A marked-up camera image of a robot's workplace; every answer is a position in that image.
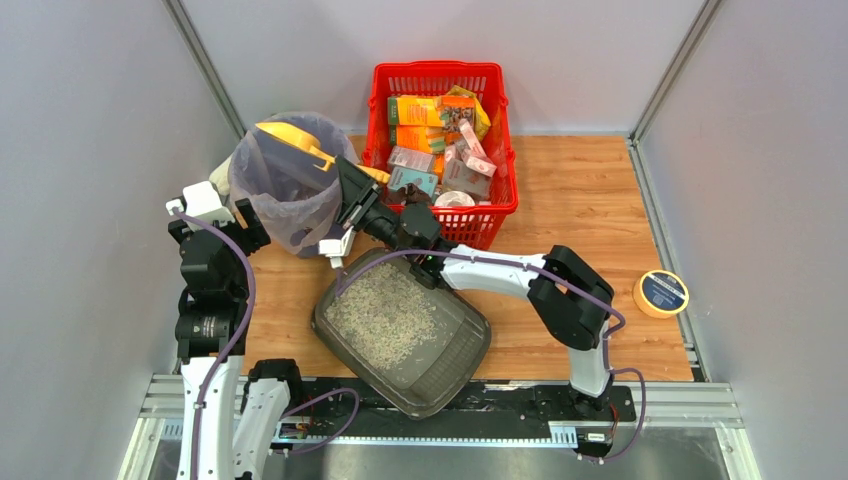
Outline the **yellow litter scoop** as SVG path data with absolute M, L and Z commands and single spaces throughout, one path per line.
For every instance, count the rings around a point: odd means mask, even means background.
M 328 173 L 343 156 L 331 156 L 322 150 L 321 142 L 307 131 L 287 122 L 260 122 L 255 126 L 275 140 L 316 159 L 314 167 Z

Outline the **grey litter box tray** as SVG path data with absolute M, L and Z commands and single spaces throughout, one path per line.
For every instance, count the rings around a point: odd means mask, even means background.
M 347 368 L 416 420 L 442 410 L 467 384 L 492 339 L 486 317 L 452 290 L 428 289 L 409 262 L 366 251 L 313 309 L 315 335 Z

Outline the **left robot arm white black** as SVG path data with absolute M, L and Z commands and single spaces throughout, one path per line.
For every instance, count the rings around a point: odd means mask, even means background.
M 236 203 L 239 219 L 217 198 L 182 196 L 167 207 L 186 283 L 175 326 L 184 398 L 176 476 L 260 479 L 279 421 L 303 397 L 292 359 L 261 360 L 239 380 L 255 303 L 247 258 L 270 237 L 247 199 Z

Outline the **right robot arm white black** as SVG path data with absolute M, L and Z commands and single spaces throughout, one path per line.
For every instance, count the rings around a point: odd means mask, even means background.
M 363 167 L 341 156 L 335 167 L 342 196 L 338 224 L 383 242 L 389 251 L 382 259 L 408 261 L 413 278 L 426 288 L 528 301 L 548 333 L 567 348 L 571 389 L 592 399 L 607 393 L 614 377 L 607 339 L 617 314 L 615 293 L 575 251 L 555 245 L 546 254 L 513 255 L 451 241 L 428 205 L 396 212 L 382 201 L 376 180 Z

